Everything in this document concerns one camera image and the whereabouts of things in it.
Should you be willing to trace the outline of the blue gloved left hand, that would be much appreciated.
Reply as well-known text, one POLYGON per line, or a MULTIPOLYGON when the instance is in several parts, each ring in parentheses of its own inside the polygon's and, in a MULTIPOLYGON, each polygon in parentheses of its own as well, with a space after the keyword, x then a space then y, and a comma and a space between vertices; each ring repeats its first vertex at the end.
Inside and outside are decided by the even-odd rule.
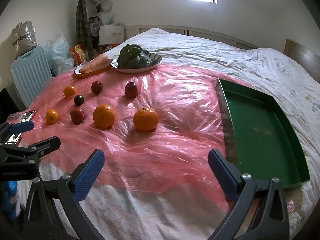
POLYGON ((17 195, 17 181, 1 182, 1 210, 16 221, 21 212, 21 205, 17 195))

